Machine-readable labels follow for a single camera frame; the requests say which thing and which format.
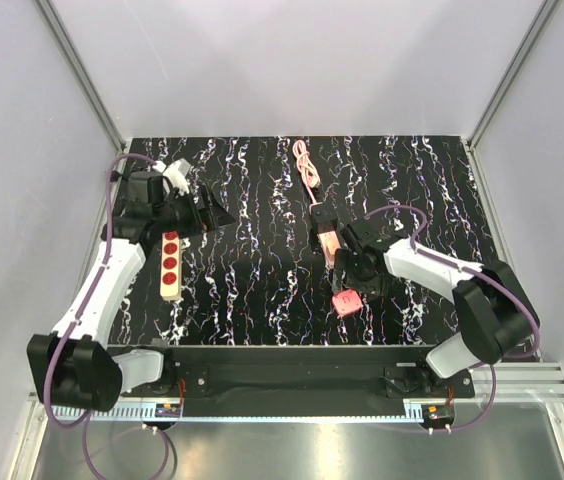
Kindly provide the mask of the pink adapter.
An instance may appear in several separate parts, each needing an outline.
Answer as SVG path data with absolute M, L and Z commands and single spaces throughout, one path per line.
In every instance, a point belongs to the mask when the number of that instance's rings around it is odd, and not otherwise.
M 339 317 L 345 317 L 358 312 L 363 302 L 355 290 L 347 289 L 332 296 L 332 305 Z

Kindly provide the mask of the pink power strip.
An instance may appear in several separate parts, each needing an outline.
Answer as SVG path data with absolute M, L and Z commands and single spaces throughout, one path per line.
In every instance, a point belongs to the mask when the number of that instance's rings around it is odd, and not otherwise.
M 318 242 L 328 269 L 335 265 L 336 253 L 341 248 L 337 226 L 332 222 L 320 222 L 316 227 Z

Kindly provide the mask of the beige red power strip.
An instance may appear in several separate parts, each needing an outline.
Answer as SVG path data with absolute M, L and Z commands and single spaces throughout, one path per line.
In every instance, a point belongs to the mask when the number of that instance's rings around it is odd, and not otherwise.
M 160 295 L 165 301 L 177 301 L 181 298 L 181 242 L 175 231 L 162 235 Z

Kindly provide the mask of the pink charger plug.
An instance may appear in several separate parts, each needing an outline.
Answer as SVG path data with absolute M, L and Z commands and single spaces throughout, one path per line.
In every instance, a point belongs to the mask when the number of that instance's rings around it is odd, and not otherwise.
M 338 226 L 338 216 L 331 204 L 321 202 L 310 206 L 310 221 L 316 233 L 335 231 Z

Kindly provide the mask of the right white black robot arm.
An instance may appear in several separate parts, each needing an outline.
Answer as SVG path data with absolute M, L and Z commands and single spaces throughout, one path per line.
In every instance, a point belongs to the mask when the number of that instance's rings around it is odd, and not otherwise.
M 432 348 L 415 374 L 425 395 L 438 396 L 460 371 L 494 365 L 525 339 L 539 339 L 537 314 L 507 263 L 484 266 L 442 255 L 404 235 L 382 235 L 367 219 L 347 224 L 341 236 L 346 246 L 336 250 L 332 270 L 339 309 L 351 309 L 346 296 L 352 292 L 368 300 L 386 297 L 395 279 L 454 306 L 459 332 Z

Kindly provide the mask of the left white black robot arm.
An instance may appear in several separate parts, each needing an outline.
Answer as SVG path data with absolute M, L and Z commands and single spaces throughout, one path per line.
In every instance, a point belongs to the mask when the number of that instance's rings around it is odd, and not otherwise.
M 204 183 L 194 193 L 173 176 L 126 176 L 120 212 L 108 212 L 95 264 L 66 314 L 47 335 L 35 334 L 26 353 L 38 398 L 47 408 L 107 412 L 125 392 L 145 385 L 158 396 L 177 386 L 163 352 L 135 349 L 113 356 L 111 328 L 126 291 L 162 242 L 211 233 L 234 223 Z

